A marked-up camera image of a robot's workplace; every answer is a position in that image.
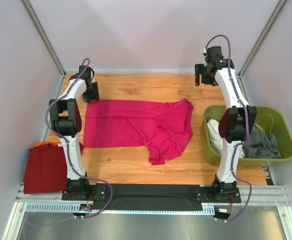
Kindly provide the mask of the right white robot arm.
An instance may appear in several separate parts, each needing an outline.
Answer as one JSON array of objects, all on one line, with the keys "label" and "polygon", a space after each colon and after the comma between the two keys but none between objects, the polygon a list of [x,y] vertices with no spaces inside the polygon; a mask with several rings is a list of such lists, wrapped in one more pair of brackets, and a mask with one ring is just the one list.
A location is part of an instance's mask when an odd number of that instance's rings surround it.
[{"label": "right white robot arm", "polygon": [[204,50],[205,63],[195,65],[195,84],[219,85],[225,101],[225,113],[218,131],[223,140],[220,165],[210,186],[196,187],[197,201],[201,203],[239,203],[236,176],[239,154],[248,140],[257,109],[250,106],[236,80],[231,58],[224,58],[221,47]]}]

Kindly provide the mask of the pink t-shirt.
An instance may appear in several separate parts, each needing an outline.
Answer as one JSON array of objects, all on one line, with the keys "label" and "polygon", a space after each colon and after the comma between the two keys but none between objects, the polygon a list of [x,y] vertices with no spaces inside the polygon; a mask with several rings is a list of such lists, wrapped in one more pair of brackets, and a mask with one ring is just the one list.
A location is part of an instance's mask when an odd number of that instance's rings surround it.
[{"label": "pink t-shirt", "polygon": [[87,105],[86,148],[147,147],[152,165],[182,155],[191,137],[193,105],[176,102],[102,99]]}]

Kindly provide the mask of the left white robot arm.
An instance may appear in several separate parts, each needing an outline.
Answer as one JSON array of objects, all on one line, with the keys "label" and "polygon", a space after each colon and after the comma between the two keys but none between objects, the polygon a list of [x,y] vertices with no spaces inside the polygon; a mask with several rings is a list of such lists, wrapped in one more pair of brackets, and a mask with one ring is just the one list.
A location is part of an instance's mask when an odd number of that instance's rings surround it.
[{"label": "left white robot arm", "polygon": [[82,99],[90,103],[100,100],[94,75],[94,70],[87,64],[80,65],[78,73],[71,76],[66,90],[59,98],[49,101],[46,111],[46,117],[50,118],[49,130],[59,137],[66,159],[66,189],[62,199],[67,201],[85,201],[92,196],[81,156],[79,135],[82,120],[78,101]]}]

